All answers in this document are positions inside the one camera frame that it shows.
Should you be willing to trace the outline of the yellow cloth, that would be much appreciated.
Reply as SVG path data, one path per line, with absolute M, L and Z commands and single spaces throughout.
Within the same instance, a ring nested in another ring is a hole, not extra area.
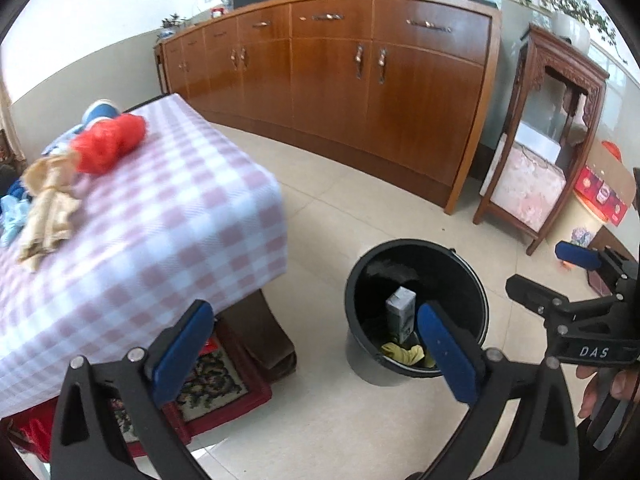
M 382 345 L 381 350 L 386 358 L 405 366 L 423 365 L 427 368 L 432 368 L 436 365 L 430 352 L 425 351 L 420 344 L 415 344 L 411 348 L 406 349 L 393 342 L 388 342 Z

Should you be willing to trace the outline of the green white carton box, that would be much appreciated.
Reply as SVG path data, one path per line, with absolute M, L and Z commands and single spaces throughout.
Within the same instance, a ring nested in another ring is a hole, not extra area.
M 416 293 L 398 287 L 386 300 L 387 324 L 395 344 L 403 344 L 412 334 L 416 314 Z

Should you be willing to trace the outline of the brown paper bag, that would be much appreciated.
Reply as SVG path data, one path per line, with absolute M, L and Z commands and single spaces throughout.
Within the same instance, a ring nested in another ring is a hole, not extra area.
M 43 258 L 73 235 L 70 216 L 81 205 L 81 200 L 73 196 L 79 161 L 75 151 L 43 156 L 21 177 L 32 204 L 20 236 L 18 261 L 29 272 L 35 273 Z

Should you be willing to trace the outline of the red mesh bag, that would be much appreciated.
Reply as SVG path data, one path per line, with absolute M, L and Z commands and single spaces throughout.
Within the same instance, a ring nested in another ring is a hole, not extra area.
M 70 141 L 77 153 L 76 170 L 81 174 L 102 176 L 135 150 L 143 141 L 146 121 L 133 114 L 102 119 Z

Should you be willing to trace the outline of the light blue face mask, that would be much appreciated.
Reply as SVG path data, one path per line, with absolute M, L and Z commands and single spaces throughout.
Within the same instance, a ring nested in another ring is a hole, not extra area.
M 1 246 L 8 247 L 22 232 L 27 221 L 30 203 L 24 196 L 16 198 L 12 195 L 1 199 Z

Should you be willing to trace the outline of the blue white paper cup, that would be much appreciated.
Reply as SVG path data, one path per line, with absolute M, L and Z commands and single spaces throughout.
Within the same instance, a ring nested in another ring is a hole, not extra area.
M 110 100 L 100 99 L 94 101 L 82 115 L 81 123 L 85 129 L 89 129 L 96 122 L 118 117 L 122 112 L 119 107 Z

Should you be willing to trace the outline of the floral cream waste bin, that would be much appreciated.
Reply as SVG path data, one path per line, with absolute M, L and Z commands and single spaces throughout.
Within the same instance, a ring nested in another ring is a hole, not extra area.
M 566 240 L 566 242 L 589 248 L 588 235 L 589 232 L 584 230 L 583 228 L 576 228 L 570 233 L 570 240 Z

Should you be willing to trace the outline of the brown tile sample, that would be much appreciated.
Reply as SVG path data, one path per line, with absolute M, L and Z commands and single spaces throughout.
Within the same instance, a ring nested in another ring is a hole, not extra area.
M 637 278 L 637 259 L 606 226 L 600 227 L 588 248 L 597 250 L 604 257 L 599 269 L 587 272 L 588 284 L 599 296 L 614 294 L 617 280 L 622 275 Z

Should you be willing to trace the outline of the patterned red rug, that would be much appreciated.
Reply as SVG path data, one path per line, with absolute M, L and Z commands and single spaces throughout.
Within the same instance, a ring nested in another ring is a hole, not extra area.
M 267 403 L 271 387 L 227 322 L 216 323 L 175 401 L 163 407 L 183 444 Z

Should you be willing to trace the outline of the cardboard box with red packs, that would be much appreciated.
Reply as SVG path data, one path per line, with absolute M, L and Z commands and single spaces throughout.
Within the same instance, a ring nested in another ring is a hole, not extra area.
M 619 226 L 634 202 L 634 176 L 622 163 L 622 152 L 611 141 L 592 144 L 575 192 L 603 221 Z

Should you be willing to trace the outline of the pink floral bag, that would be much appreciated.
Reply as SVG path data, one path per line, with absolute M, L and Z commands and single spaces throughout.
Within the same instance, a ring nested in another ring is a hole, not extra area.
M 565 183 L 560 168 L 514 141 L 490 201 L 539 232 Z

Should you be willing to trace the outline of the red cloth under table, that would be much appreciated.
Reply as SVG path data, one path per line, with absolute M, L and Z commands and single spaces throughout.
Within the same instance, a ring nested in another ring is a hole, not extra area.
M 10 441 L 21 450 L 35 454 L 43 463 L 50 462 L 56 404 L 58 399 L 53 398 L 2 419 Z

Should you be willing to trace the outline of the potted green plant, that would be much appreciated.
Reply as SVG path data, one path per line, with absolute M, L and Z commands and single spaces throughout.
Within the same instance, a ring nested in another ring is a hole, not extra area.
M 551 31 L 568 44 L 584 53 L 589 51 L 592 37 L 597 37 L 611 48 L 623 64 L 617 44 L 617 29 L 612 18 L 597 10 L 588 0 L 518 0 L 524 6 L 534 6 L 551 13 Z

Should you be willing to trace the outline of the long wooden sideboard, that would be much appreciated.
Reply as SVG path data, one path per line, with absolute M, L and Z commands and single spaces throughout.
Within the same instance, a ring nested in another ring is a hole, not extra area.
M 210 122 L 456 208 L 501 40 L 469 0 L 268 0 L 154 50 L 160 84 Z

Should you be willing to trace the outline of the small potted succulent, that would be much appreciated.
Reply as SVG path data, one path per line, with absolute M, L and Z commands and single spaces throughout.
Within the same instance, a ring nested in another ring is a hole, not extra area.
M 169 37 L 175 36 L 192 25 L 190 18 L 182 18 L 177 13 L 170 14 L 168 18 L 162 19 L 162 27 L 157 34 L 157 41 L 164 41 Z

